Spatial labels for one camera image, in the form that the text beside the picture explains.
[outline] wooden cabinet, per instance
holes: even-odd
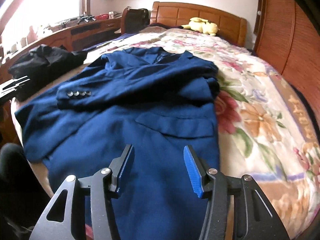
[[[258,10],[257,10],[257,17],[256,17],[256,22],[254,24],[254,29],[253,29],[253,34],[257,35],[258,34],[258,30],[259,30],[259,26],[260,23],[262,21],[261,18],[261,11],[262,11],[262,6],[265,6],[265,4],[263,4],[265,0],[258,0]]]
[[[320,37],[294,0],[263,0],[255,51],[294,85],[320,121]]]

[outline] jacket pocket flap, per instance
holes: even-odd
[[[180,138],[212,137],[214,129],[206,118],[177,118],[154,113],[144,113],[136,122],[162,134]]]

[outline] yellow plush toy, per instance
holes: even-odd
[[[209,20],[201,19],[199,17],[193,17],[190,19],[189,24],[182,25],[184,29],[191,29],[193,31],[198,31],[204,34],[210,34],[210,36],[215,36],[218,32],[218,26]]]

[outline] wooden headboard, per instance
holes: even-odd
[[[188,24],[192,17],[210,20],[218,25],[218,34],[225,40],[244,46],[247,20],[215,8],[181,2],[154,2],[150,23],[169,26]]]

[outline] window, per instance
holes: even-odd
[[[79,0],[24,0],[2,33],[4,52],[41,25],[53,24],[79,16]]]

